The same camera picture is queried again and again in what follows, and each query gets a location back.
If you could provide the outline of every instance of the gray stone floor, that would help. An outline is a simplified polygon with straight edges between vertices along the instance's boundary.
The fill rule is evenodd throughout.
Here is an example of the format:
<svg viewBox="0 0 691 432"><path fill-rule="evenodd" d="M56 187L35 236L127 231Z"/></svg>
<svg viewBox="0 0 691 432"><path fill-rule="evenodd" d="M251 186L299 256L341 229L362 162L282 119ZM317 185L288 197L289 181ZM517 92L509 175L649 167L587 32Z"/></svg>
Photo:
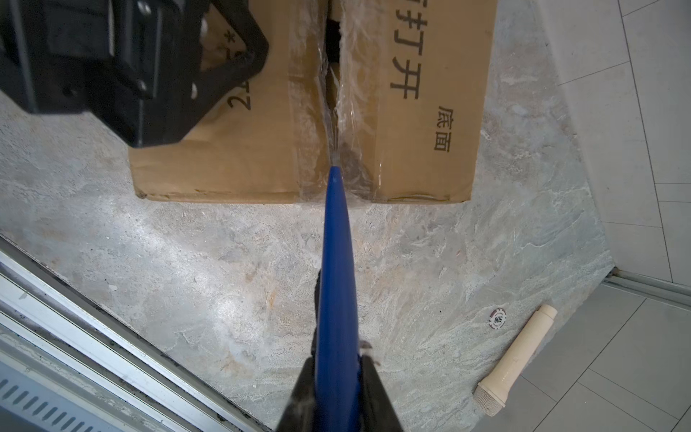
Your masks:
<svg viewBox="0 0 691 432"><path fill-rule="evenodd" d="M91 115L4 95L0 153L2 236L276 425L310 350L323 206L140 200ZM361 337L404 426L471 429L475 385L530 314L557 307L554 332L612 267L529 0L500 1L472 201L350 217Z"/></svg>

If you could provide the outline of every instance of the cardboard box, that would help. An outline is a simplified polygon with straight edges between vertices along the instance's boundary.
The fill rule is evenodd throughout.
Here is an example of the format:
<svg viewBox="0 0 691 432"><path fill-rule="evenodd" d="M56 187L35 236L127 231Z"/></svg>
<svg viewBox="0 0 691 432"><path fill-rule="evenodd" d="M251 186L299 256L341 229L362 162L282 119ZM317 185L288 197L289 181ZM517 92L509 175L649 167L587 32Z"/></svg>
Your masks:
<svg viewBox="0 0 691 432"><path fill-rule="evenodd" d="M131 149L138 196L206 203L293 203L326 186L331 133L320 53L326 0L253 0L269 40L264 69L233 89L178 144ZM202 69L242 50L215 9Z"/></svg>
<svg viewBox="0 0 691 432"><path fill-rule="evenodd" d="M471 198L496 0L343 0L346 187L377 202Z"/></svg>

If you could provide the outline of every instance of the screw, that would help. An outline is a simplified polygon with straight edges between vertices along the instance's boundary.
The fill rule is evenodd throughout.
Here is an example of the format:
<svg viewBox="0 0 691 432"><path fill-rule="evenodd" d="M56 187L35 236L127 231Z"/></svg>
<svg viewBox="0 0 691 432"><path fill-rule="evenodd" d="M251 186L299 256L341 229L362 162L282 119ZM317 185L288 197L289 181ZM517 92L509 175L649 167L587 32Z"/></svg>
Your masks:
<svg viewBox="0 0 691 432"><path fill-rule="evenodd" d="M139 0L137 2L137 7L139 8L139 11L144 15L145 17L148 17L151 15L151 6L144 0Z"/></svg>

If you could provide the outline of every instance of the blue pointed object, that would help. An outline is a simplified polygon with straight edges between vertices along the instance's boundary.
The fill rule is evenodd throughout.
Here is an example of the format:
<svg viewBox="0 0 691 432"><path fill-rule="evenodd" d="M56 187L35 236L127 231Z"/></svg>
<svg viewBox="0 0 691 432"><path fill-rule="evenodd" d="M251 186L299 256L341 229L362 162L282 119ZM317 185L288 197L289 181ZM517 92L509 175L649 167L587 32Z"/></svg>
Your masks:
<svg viewBox="0 0 691 432"><path fill-rule="evenodd" d="M326 189L314 393L316 432L355 432L359 422L359 337L350 221L341 169Z"/></svg>

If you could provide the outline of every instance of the black metal bracket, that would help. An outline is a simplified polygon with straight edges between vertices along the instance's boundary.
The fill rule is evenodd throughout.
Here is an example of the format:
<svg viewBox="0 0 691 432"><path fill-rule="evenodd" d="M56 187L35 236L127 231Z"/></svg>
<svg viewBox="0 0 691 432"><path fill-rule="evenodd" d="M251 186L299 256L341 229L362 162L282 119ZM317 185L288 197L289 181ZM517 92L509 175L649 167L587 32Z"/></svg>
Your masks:
<svg viewBox="0 0 691 432"><path fill-rule="evenodd" d="M213 4L247 49L200 71ZM264 66L245 0L0 0L0 89L30 113L91 110L132 147L178 142Z"/></svg>

